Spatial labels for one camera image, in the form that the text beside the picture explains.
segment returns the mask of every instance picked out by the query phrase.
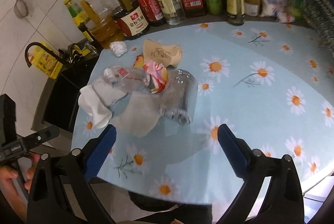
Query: cloth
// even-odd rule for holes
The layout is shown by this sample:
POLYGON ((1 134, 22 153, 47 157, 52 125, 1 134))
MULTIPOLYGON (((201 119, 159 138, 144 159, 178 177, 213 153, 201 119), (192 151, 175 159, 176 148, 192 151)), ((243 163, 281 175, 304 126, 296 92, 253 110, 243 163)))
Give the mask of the cloth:
POLYGON ((126 96, 126 92, 119 87, 114 87, 113 84, 106 81, 103 76, 100 76, 93 83, 93 89, 105 106, 111 106, 119 99, 126 96))
POLYGON ((144 42, 144 60, 150 60, 163 64, 166 68, 173 66, 176 68, 182 58, 182 49, 177 45, 164 46, 153 40, 147 39, 144 42))
POLYGON ((84 86, 80 89, 80 93, 81 95, 78 99, 79 106, 92 117, 94 128, 104 128, 113 113, 105 107, 92 85, 84 86))
POLYGON ((117 130, 144 137, 158 123, 159 103, 159 95, 134 91, 125 111, 113 118, 111 123, 117 130))

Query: yellow bottle cap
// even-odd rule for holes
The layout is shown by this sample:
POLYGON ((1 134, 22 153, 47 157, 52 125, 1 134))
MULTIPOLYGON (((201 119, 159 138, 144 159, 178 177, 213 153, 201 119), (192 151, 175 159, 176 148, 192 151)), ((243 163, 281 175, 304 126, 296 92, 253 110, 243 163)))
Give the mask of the yellow bottle cap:
POLYGON ((64 5, 66 5, 67 3, 71 2, 72 0, 65 0, 64 1, 64 5))

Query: soy sauce bottle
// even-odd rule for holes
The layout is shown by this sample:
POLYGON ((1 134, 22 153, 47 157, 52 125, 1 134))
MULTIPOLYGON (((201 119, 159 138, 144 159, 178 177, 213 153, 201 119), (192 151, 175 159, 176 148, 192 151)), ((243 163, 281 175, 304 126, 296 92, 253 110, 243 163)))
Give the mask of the soy sauce bottle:
POLYGON ((139 38, 150 28, 137 0, 117 0, 119 6, 112 12, 112 18, 117 22, 128 40, 139 38))

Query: table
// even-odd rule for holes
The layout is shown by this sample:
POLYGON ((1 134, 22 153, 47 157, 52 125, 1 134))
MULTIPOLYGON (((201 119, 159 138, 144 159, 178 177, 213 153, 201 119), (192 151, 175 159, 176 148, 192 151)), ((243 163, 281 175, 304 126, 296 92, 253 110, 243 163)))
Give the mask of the table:
MULTIPOLYGON (((316 32, 268 22, 171 28, 128 41, 120 58, 104 50, 89 84, 114 64, 132 66, 145 39, 182 47, 178 68, 199 81, 194 121, 180 126, 160 118, 142 138, 118 131, 98 177, 160 199, 228 205, 243 181, 218 144, 221 123, 252 149, 278 158, 289 153, 303 190, 321 179, 320 170, 334 167, 334 63, 316 32)), ((111 107, 114 117, 129 97, 111 107)), ((72 148, 100 135, 103 129, 90 121, 79 109, 72 148)))

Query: sink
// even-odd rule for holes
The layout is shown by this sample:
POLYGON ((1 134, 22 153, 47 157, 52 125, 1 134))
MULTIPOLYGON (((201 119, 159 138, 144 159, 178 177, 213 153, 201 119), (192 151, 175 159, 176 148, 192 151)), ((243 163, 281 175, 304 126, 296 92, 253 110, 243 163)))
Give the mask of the sink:
POLYGON ((44 121, 73 132, 80 89, 87 85, 98 59, 94 57, 80 62, 60 73, 47 102, 44 121))

